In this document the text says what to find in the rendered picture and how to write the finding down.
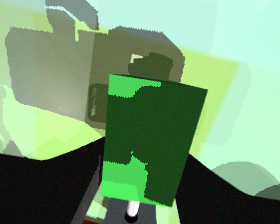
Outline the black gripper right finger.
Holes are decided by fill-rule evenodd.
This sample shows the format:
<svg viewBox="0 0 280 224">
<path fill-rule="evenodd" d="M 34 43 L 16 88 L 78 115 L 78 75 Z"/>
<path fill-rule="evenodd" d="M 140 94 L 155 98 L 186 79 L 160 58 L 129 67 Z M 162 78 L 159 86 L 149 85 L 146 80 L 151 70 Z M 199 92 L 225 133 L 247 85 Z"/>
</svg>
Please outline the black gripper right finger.
<svg viewBox="0 0 280 224">
<path fill-rule="evenodd" d="M 175 197 L 180 224 L 280 224 L 280 201 L 242 192 L 188 155 Z"/>
</svg>

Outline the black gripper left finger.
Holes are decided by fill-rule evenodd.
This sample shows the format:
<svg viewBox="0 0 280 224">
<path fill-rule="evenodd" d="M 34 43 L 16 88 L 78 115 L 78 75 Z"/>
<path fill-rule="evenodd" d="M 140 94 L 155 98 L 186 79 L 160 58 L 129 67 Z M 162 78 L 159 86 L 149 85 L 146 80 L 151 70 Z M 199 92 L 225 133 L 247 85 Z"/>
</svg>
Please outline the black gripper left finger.
<svg viewBox="0 0 280 224">
<path fill-rule="evenodd" d="M 0 197 L 33 205 L 37 224 L 83 224 L 102 182 L 105 136 L 47 160 L 0 153 Z"/>
</svg>

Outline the green gauge with short grey pin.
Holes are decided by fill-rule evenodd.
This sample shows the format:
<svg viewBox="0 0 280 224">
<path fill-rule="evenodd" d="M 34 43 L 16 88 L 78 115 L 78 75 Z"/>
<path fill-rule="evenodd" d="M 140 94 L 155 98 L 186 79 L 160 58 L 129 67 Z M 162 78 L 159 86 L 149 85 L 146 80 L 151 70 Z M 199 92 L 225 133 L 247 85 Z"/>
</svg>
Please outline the green gauge with short grey pin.
<svg viewBox="0 0 280 224">
<path fill-rule="evenodd" d="M 208 89 L 110 74 L 101 196 L 172 207 Z"/>
</svg>

